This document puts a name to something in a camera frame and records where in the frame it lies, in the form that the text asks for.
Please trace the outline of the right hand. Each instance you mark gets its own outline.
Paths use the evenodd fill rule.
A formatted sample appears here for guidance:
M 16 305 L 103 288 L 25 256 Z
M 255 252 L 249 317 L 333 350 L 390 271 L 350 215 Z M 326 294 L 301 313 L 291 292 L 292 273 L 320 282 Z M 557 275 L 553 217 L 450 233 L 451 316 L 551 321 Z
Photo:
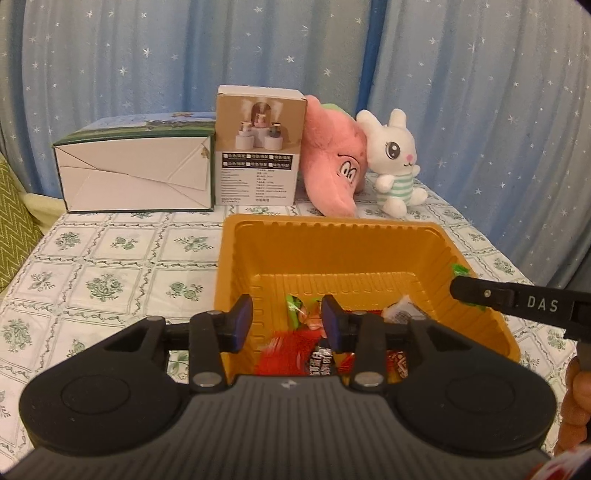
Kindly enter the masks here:
M 566 385 L 555 455 L 590 440 L 591 374 L 581 368 L 578 357 L 574 357 L 568 365 Z

